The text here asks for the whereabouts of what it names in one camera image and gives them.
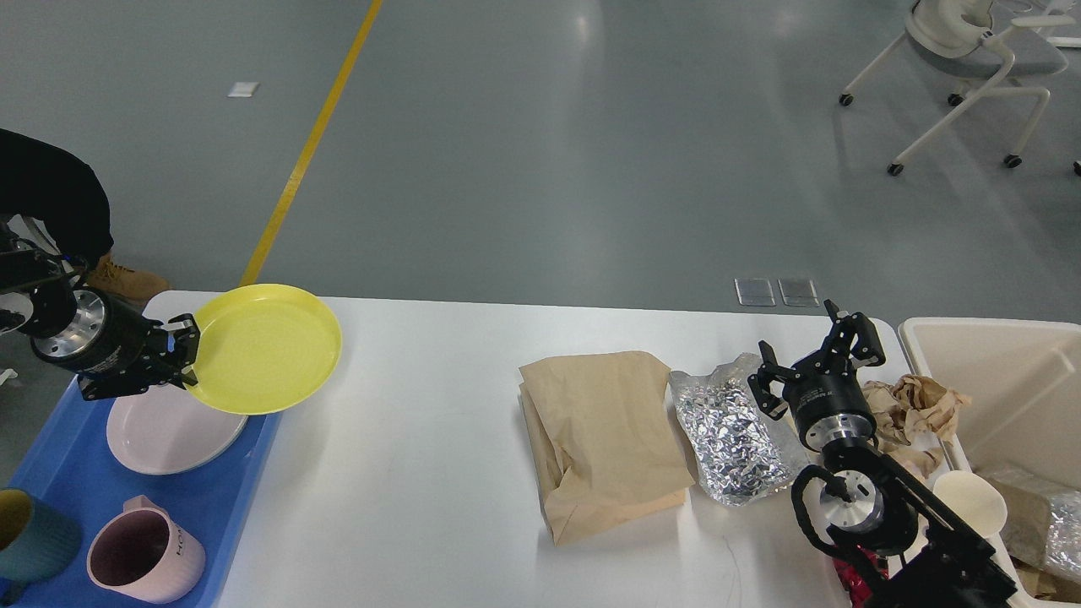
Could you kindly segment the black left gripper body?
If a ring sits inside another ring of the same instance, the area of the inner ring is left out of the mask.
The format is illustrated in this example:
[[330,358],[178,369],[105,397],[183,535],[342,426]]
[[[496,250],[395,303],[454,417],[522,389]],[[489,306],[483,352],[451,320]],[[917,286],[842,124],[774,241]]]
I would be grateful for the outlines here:
[[81,376],[120,376],[169,362],[162,323],[111,294],[38,287],[30,303],[30,348],[39,361]]

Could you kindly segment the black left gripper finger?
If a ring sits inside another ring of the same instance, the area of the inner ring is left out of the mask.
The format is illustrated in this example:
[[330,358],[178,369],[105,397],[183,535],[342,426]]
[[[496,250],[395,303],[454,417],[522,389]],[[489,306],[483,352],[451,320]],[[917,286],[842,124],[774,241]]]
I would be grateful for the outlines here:
[[154,384],[181,389],[199,384],[193,371],[201,331],[192,314],[181,314],[169,322],[151,320],[148,331],[148,373]]
[[165,365],[134,365],[112,376],[78,374],[78,388],[88,401],[143,395],[151,386],[172,384],[184,389],[187,373]]

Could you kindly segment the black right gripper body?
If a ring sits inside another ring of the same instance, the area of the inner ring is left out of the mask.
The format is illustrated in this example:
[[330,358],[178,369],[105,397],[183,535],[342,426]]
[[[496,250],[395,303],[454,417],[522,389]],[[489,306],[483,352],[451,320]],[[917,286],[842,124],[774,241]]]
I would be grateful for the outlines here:
[[870,440],[876,421],[853,371],[800,376],[780,389],[800,442],[823,449],[841,438]]

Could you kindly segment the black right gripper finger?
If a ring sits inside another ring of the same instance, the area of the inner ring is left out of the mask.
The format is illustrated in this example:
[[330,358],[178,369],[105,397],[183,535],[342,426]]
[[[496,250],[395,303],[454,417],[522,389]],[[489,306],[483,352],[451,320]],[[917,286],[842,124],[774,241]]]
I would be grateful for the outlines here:
[[780,385],[796,383],[800,373],[795,368],[780,366],[776,361],[775,351],[768,342],[760,341],[758,345],[762,362],[756,373],[747,376],[748,386],[752,389],[752,396],[759,411],[769,419],[778,421],[785,415],[788,405],[772,392],[771,386],[773,383],[780,383]]
[[833,300],[823,301],[823,307],[831,320],[831,329],[823,339],[822,373],[854,376],[860,368],[877,368],[888,362],[879,332],[868,316],[842,310]]

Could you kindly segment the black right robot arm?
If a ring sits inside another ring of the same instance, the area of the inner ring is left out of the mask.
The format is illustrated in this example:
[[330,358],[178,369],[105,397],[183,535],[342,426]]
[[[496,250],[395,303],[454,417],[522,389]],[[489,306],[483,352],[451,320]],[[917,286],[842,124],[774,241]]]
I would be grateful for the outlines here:
[[790,415],[799,442],[820,457],[796,475],[796,523],[811,546],[844,561],[869,589],[868,607],[1007,607],[1019,589],[996,551],[915,474],[877,446],[857,370],[886,360],[872,320],[823,306],[818,351],[780,366],[768,342],[748,378],[773,420]]

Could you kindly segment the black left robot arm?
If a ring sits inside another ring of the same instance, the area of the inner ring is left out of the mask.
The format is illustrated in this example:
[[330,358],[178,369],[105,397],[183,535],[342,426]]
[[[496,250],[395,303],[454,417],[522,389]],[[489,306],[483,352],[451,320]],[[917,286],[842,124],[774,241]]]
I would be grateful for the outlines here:
[[192,389],[200,328],[192,314],[169,322],[89,287],[57,252],[23,238],[3,219],[3,333],[30,336],[39,361],[76,373],[86,400],[141,395],[151,386]]

